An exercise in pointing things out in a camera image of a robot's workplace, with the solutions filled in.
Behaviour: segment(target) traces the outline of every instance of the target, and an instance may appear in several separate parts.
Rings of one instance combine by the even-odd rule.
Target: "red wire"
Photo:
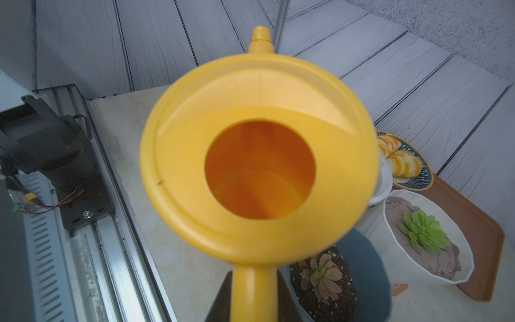
[[[57,205],[53,206],[53,207],[49,207],[49,206],[44,206],[42,208],[45,208],[45,209],[48,209],[47,211],[43,211],[43,212],[30,212],[30,211],[25,211],[25,213],[27,214],[32,214],[32,215],[39,215],[39,214],[42,214],[42,213],[46,213],[46,212],[49,212],[57,207],[60,207],[60,206],[63,206],[63,205],[67,205],[67,204],[70,204],[72,203],[75,199],[77,199],[80,195],[82,195],[84,193],[84,189],[82,189],[75,197],[73,197],[72,199],[68,200],[65,202],[66,199],[68,199],[74,192],[77,191],[77,188],[75,188],[75,190],[72,191],[72,193],[70,193],[69,195],[67,195],[66,197],[64,197]]]
[[[66,199],[68,199],[71,195],[73,195],[75,192],[77,191],[77,188],[75,188],[75,190],[73,190],[69,195],[67,195],[66,197],[64,197],[59,203],[57,203],[57,205],[55,206],[40,206],[41,208],[45,208],[45,209],[54,209],[55,207],[58,207],[60,206]]]

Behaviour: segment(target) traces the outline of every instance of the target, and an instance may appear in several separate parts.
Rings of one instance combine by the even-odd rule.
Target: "plant pot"
[[[391,314],[391,284],[388,281],[381,257],[372,243],[357,229],[352,228],[336,244],[338,252],[343,256],[351,271],[354,283],[356,310],[353,322],[388,321]],[[286,280],[288,291],[301,313],[303,322],[313,322],[313,319],[300,306],[290,281],[289,265],[279,267]]]
[[[401,197],[413,206],[420,207],[427,215],[433,215],[440,222],[449,240],[458,246],[458,259],[461,270],[453,279],[433,275],[416,263],[395,238],[386,220],[385,204],[382,203],[367,209],[356,227],[372,242],[377,249],[394,284],[458,284],[468,281],[474,271],[472,250],[457,224],[434,202],[426,197],[408,190],[394,190],[389,197]]]

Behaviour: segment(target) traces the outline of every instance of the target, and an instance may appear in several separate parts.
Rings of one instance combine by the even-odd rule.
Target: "yellow watering can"
[[[163,94],[141,141],[143,182],[188,243],[234,265],[231,321],[277,321],[277,266],[316,254],[358,221],[379,152],[365,107],[338,78],[276,55],[214,60]]]

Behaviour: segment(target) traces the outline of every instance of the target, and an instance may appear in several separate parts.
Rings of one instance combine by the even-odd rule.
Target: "watering can handle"
[[[278,320],[277,267],[234,266],[231,322]]]

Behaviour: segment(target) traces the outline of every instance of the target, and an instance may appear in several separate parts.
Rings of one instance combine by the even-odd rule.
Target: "pink succulent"
[[[313,287],[317,297],[324,303],[328,303],[329,298],[338,299],[338,293],[342,290],[335,281],[339,281],[342,275],[336,264],[331,261],[331,254],[323,254],[318,262],[316,258],[311,258],[310,267],[304,261],[300,261],[299,266],[302,270],[300,285],[303,290]]]

